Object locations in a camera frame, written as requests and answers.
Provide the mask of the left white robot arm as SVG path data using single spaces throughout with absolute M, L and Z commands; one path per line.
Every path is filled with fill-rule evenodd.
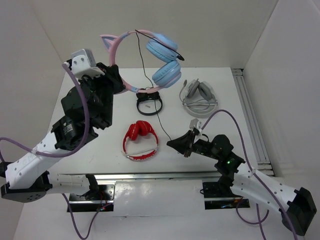
M 61 159 L 78 152 L 98 137 L 95 129 L 112 125 L 114 95 L 124 90 L 117 65 L 97 63 L 99 73 L 75 77 L 65 66 L 75 86 L 61 100 L 64 116 L 34 148 L 15 162 L 0 163 L 6 183 L 0 188 L 3 199 L 30 203 L 47 194 L 74 194 L 92 200 L 101 188 L 93 174 L 68 175 L 49 172 Z

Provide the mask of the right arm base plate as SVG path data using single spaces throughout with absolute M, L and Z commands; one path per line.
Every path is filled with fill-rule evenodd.
M 199 192 L 204 197 L 206 210 L 235 209 L 237 205 L 239 208 L 250 208 L 248 199 L 233 194 L 220 182 L 203 182 Z

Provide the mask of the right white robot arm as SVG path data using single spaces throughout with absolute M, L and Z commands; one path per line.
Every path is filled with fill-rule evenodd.
M 219 134 L 212 141 L 197 138 L 197 132 L 189 130 L 185 135 L 166 144 L 186 158 L 192 153 L 216 160 L 215 168 L 221 174 L 218 190 L 223 196 L 232 193 L 245 197 L 268 210 L 281 215 L 282 224 L 304 236 L 317 213 L 312 194 L 304 187 L 295 189 L 274 177 L 249 167 L 247 161 L 233 152 L 228 137 Z

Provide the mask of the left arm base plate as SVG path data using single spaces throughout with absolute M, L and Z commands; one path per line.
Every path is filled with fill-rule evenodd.
M 68 197 L 73 213 L 94 213 L 114 211 L 116 182 L 105 181 L 98 184 L 99 191 L 86 199 L 84 196 L 71 193 Z

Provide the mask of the pink blue cat-ear headphones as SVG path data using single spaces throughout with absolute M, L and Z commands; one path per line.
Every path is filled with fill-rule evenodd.
M 123 85 L 123 93 L 132 92 L 135 94 L 151 94 L 162 89 L 168 89 L 181 79 L 181 62 L 183 62 L 185 59 L 179 53 L 178 44 L 163 33 L 145 29 L 126 31 L 121 35 L 100 35 L 100 39 L 102 40 L 104 47 L 108 52 L 109 66 L 113 67 L 117 65 L 118 49 L 123 41 L 131 37 L 132 35 L 147 39 L 147 42 L 145 43 L 145 50 L 150 56 L 156 58 L 159 62 L 161 62 L 162 66 L 151 76 L 150 80 L 152 81 L 153 85 L 148 89 L 136 87 L 128 83 L 122 76 L 120 76 L 121 84 Z

